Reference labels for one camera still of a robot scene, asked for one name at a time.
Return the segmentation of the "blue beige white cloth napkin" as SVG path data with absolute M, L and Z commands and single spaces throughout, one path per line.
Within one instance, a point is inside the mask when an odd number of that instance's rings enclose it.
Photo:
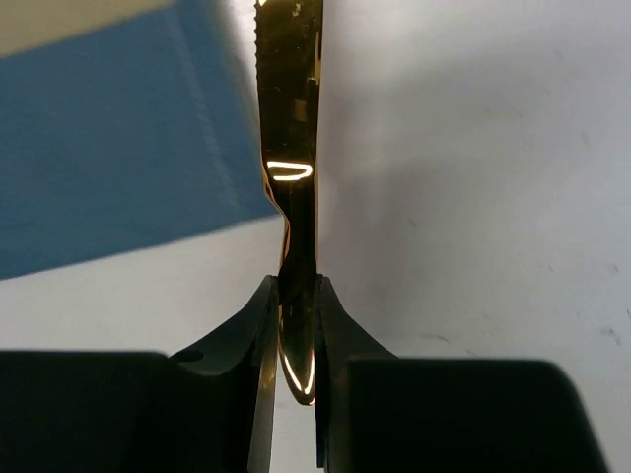
M 226 1 L 1 5 L 1 276 L 269 217 Z

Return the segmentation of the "gold knife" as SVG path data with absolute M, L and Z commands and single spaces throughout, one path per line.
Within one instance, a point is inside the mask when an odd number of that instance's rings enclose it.
M 255 67 L 265 192 L 284 219 L 279 361 L 298 403 L 316 401 L 317 126 L 323 4 L 258 1 Z

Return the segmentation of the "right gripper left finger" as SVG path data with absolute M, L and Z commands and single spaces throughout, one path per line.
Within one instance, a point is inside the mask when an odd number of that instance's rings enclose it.
M 266 472 L 278 284 L 192 345 L 155 352 L 5 351 L 5 472 Z

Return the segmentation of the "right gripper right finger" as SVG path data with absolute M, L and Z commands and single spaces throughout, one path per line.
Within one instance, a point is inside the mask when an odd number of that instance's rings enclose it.
M 603 472 L 570 378 L 540 360 L 395 356 L 314 289 L 317 465 L 327 472 Z

